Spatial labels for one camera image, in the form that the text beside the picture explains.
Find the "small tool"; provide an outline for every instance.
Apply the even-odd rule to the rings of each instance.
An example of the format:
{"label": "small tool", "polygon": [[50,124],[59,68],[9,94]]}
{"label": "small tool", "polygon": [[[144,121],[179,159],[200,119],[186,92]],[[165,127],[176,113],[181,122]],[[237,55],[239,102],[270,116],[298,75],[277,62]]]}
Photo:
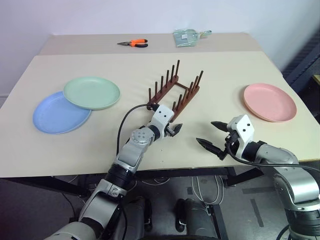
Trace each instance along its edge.
{"label": "small tool", "polygon": [[137,48],[146,48],[146,47],[148,47],[147,42],[148,42],[147,39],[136,39],[136,40],[131,40],[131,41],[119,42],[117,44],[123,45],[123,46],[137,47]]}

